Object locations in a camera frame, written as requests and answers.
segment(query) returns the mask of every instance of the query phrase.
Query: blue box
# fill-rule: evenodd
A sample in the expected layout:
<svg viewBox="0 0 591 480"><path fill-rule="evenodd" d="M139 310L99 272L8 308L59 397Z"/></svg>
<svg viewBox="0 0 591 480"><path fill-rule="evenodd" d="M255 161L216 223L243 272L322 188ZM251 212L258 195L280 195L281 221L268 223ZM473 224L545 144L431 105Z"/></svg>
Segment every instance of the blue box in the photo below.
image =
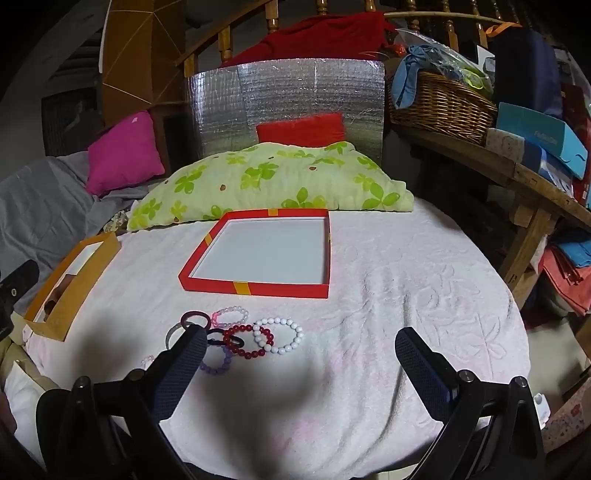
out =
<svg viewBox="0 0 591 480"><path fill-rule="evenodd" d="M521 164L544 177L574 199L573 174L566 169L566 166L551 153L532 142L525 140L524 147Z"/></svg>
<svg viewBox="0 0 591 480"><path fill-rule="evenodd" d="M529 108L501 102L496 127L514 133L559 158L578 179L583 179L587 149L562 120Z"/></svg>

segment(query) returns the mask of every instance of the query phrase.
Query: gray blanket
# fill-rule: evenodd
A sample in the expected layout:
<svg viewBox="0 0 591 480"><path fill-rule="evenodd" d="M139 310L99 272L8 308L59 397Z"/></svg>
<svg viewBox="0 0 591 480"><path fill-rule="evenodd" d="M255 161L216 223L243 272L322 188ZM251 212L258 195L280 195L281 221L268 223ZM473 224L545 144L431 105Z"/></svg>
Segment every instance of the gray blanket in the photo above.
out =
<svg viewBox="0 0 591 480"><path fill-rule="evenodd" d="M36 292L81 240L96 235L118 211L148 193L147 185L99 199L85 190L88 152L37 160L0 183L2 278L25 260L39 265L39 282L16 305L24 314Z"/></svg>

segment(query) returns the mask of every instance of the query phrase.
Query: white board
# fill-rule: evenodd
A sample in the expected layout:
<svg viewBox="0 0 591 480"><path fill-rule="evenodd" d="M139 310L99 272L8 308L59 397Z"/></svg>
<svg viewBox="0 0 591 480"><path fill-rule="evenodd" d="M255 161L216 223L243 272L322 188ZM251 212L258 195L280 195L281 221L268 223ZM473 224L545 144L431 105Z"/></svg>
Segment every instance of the white board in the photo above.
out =
<svg viewBox="0 0 591 480"><path fill-rule="evenodd" d="M229 220L191 277L323 284L326 235L321 217Z"/></svg>

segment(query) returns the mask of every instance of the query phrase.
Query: box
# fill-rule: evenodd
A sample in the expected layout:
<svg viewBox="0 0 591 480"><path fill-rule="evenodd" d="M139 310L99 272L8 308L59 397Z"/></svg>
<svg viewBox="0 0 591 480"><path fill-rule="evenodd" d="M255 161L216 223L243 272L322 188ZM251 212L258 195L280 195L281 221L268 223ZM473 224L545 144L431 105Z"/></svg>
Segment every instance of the box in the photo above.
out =
<svg viewBox="0 0 591 480"><path fill-rule="evenodd" d="M545 149L559 158L576 176L582 179L587 163L587 149L571 128L562 120L517 105L501 102L496 127Z"/></svg>
<svg viewBox="0 0 591 480"><path fill-rule="evenodd" d="M24 315L38 335L63 342L87 295L121 245L113 232L82 240L45 281ZM66 274L75 275L45 321L45 302Z"/></svg>
<svg viewBox="0 0 591 480"><path fill-rule="evenodd" d="M328 298L328 210L228 212L201 241L178 279L188 291Z"/></svg>
<svg viewBox="0 0 591 480"><path fill-rule="evenodd" d="M522 163L574 199L572 173L558 158L526 140Z"/></svg>
<svg viewBox="0 0 591 480"><path fill-rule="evenodd" d="M574 198L572 173L558 158L538 145L519 135L498 128L489 128L485 147L515 163L521 163Z"/></svg>

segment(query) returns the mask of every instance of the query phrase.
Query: screw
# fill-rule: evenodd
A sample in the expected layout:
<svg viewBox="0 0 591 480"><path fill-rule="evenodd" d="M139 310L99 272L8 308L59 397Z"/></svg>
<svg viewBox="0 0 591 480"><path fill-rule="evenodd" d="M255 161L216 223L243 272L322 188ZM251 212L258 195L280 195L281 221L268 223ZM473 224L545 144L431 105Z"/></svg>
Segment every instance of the screw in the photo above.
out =
<svg viewBox="0 0 591 480"><path fill-rule="evenodd" d="M135 370L132 370L127 374L127 378L132 382L137 382L138 380L141 380L144 377L144 374L145 370L142 370L141 368L136 368Z"/></svg>
<svg viewBox="0 0 591 480"><path fill-rule="evenodd" d="M460 370L459 371L459 375L460 378L464 381L464 382L473 382L474 381L474 374L472 372L470 372L469 370Z"/></svg>
<svg viewBox="0 0 591 480"><path fill-rule="evenodd" d="M527 380L523 377L515 377L515 383L520 387L527 387Z"/></svg>
<svg viewBox="0 0 591 480"><path fill-rule="evenodd" d="M84 377L78 378L78 380L76 380L76 383L74 383L74 386L76 388L83 388L83 387L87 386L89 383L90 383L90 378L84 376Z"/></svg>

